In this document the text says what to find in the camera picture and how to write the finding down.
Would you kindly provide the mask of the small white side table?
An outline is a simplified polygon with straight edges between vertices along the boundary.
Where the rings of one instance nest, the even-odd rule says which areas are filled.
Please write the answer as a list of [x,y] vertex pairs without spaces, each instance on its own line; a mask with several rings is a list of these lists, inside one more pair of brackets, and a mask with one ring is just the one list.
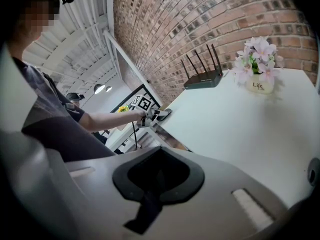
[[136,123],[134,126],[132,126],[132,123],[128,123],[121,131],[117,128],[114,128],[107,137],[105,146],[111,151],[115,151],[127,141],[126,145],[124,146],[125,150],[123,150],[123,152],[126,152],[127,149],[130,149],[131,146],[137,147],[136,150],[141,149],[142,145],[138,144],[138,141],[145,134],[149,134],[158,146],[163,146],[163,140],[156,134],[153,127],[138,128]]

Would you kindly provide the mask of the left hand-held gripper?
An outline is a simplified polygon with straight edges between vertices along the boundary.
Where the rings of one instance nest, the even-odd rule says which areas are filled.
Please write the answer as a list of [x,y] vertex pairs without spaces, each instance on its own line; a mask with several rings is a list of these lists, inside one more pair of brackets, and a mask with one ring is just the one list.
[[165,110],[152,108],[152,101],[142,94],[137,94],[133,101],[131,102],[131,106],[145,113],[145,116],[138,120],[136,125],[138,127],[149,127],[151,122],[162,122],[167,118],[168,112]]

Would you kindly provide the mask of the person's left forearm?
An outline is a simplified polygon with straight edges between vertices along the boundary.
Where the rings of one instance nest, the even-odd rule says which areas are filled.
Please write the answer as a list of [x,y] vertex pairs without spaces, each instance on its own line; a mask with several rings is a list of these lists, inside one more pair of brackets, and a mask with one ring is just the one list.
[[110,130],[128,123],[140,121],[147,114],[141,110],[117,113],[84,113],[79,124],[90,133]]

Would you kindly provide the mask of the black metal railing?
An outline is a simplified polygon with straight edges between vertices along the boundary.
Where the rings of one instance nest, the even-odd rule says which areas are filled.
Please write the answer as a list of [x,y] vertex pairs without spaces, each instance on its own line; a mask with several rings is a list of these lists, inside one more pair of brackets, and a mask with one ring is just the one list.
[[[152,94],[148,91],[148,89],[145,87],[144,84],[141,84],[139,87],[137,87],[134,91],[132,91],[129,95],[127,95],[118,105],[115,106],[114,109],[111,110],[112,113],[116,113],[118,111],[118,108],[121,106],[126,106],[128,105],[129,107],[131,107],[131,103],[133,101],[133,99],[135,98],[136,95],[144,95],[146,96],[148,99],[150,99],[152,101],[151,107],[154,109],[159,109],[161,107],[161,105],[156,101],[156,99],[152,96]],[[125,124],[124,126],[120,126],[118,130],[122,131],[124,129],[124,127],[127,124]],[[124,142],[120,148],[118,148],[119,150],[121,150],[123,152],[123,150],[125,149],[125,145],[127,144],[127,140],[126,142]]]

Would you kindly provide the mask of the pale pink flowers in pot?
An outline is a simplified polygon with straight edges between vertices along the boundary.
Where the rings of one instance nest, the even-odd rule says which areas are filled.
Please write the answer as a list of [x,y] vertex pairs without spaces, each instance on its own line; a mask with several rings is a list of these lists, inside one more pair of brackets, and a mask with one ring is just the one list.
[[234,67],[229,71],[238,86],[269,95],[283,68],[284,58],[278,55],[277,46],[260,36],[245,42],[243,50],[237,52]]

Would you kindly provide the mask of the black router with antennas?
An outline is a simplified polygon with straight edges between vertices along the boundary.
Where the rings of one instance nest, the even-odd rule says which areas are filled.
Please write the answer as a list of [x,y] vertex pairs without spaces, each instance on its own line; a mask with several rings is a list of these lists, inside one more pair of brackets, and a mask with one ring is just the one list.
[[213,70],[205,66],[203,60],[200,58],[200,55],[196,50],[194,50],[194,54],[196,55],[200,65],[202,66],[202,72],[200,72],[196,68],[195,64],[190,59],[190,57],[186,55],[187,60],[189,61],[190,65],[195,71],[194,75],[189,75],[183,60],[182,59],[180,60],[180,63],[182,64],[182,68],[184,69],[185,74],[187,76],[187,81],[183,84],[186,90],[215,88],[218,86],[218,84],[220,83],[221,79],[224,76],[222,66],[214,45],[211,44],[209,46],[207,44],[206,48],[211,58]]

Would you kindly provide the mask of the person's torso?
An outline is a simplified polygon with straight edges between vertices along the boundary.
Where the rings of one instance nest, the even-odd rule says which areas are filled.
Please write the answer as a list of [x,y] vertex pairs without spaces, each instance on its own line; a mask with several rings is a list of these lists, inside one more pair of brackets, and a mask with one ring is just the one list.
[[92,133],[80,125],[84,111],[73,105],[57,89],[51,77],[15,58],[24,79],[37,95],[22,132],[56,150],[64,162],[114,156]]

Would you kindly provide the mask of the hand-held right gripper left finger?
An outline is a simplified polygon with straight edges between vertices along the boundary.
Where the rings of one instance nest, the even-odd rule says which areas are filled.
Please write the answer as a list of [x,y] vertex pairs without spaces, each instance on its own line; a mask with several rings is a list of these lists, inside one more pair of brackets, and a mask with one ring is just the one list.
[[95,214],[85,240],[162,240],[162,210],[155,185],[162,148],[68,162],[76,186]]

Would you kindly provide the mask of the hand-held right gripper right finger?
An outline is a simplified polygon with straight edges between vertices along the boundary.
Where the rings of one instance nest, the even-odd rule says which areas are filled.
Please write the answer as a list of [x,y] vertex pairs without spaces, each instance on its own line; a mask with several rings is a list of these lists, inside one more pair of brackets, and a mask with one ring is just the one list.
[[254,235],[254,225],[232,194],[238,189],[246,190],[274,220],[288,210],[270,189],[236,166],[176,148],[173,152],[202,167],[204,184],[187,202],[164,206],[143,240],[242,240]]

